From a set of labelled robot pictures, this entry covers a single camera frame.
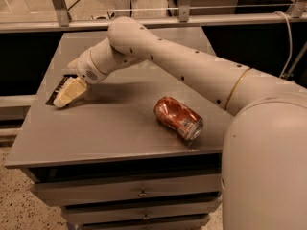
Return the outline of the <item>white gripper body with grille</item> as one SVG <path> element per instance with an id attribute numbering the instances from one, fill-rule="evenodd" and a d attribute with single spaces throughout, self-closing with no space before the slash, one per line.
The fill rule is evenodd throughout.
<path id="1" fill-rule="evenodd" d="M 107 77 L 107 74 L 101 72 L 94 64 L 91 56 L 92 49 L 89 48 L 81 53 L 77 58 L 68 64 L 68 68 L 75 71 L 79 78 L 89 84 L 97 84 Z"/>

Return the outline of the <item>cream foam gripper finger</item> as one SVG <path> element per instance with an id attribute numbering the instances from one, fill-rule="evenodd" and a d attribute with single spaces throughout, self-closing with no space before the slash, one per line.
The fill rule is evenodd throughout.
<path id="1" fill-rule="evenodd" d="M 54 100 L 54 105 L 59 108 L 65 107 L 82 95 L 86 89 L 87 84 L 81 78 L 76 77 L 75 79 L 70 79 L 60 90 Z"/>

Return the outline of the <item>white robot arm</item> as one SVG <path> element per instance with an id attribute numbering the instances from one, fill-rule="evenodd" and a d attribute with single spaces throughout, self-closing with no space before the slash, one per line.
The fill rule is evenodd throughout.
<path id="1" fill-rule="evenodd" d="M 307 93 L 287 80 L 162 39 L 129 17 L 70 63 L 57 89 L 64 107 L 89 84 L 147 59 L 226 110 L 224 230 L 307 230 Z"/>

